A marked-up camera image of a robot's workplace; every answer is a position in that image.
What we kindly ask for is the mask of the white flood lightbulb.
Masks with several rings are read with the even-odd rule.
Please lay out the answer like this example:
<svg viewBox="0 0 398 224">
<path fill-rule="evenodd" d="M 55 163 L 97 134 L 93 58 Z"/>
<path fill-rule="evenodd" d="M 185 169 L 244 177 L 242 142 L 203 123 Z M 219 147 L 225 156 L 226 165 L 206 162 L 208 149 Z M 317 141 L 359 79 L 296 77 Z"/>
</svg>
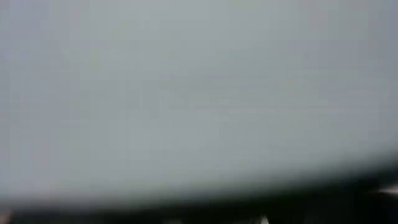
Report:
<svg viewBox="0 0 398 224">
<path fill-rule="evenodd" d="M 143 210 L 398 167 L 398 0 L 0 0 L 0 209 Z"/>
</svg>

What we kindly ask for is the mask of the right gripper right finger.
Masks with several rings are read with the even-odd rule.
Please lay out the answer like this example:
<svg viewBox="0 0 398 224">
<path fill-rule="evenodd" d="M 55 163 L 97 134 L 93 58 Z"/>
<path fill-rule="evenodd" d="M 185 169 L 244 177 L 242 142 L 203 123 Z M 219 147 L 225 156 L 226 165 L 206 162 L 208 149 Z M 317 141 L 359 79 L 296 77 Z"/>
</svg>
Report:
<svg viewBox="0 0 398 224">
<path fill-rule="evenodd" d="M 398 224 L 398 167 L 286 195 L 270 224 Z"/>
</svg>

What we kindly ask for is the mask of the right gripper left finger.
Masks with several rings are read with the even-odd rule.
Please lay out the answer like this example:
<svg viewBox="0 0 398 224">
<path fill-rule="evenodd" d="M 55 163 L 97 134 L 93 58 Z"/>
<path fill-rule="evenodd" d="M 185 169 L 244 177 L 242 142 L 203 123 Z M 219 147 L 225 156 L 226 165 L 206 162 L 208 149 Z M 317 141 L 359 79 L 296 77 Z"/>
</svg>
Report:
<svg viewBox="0 0 398 224">
<path fill-rule="evenodd" d="M 9 224 L 161 224 L 157 210 L 127 207 L 22 207 L 9 209 Z"/>
</svg>

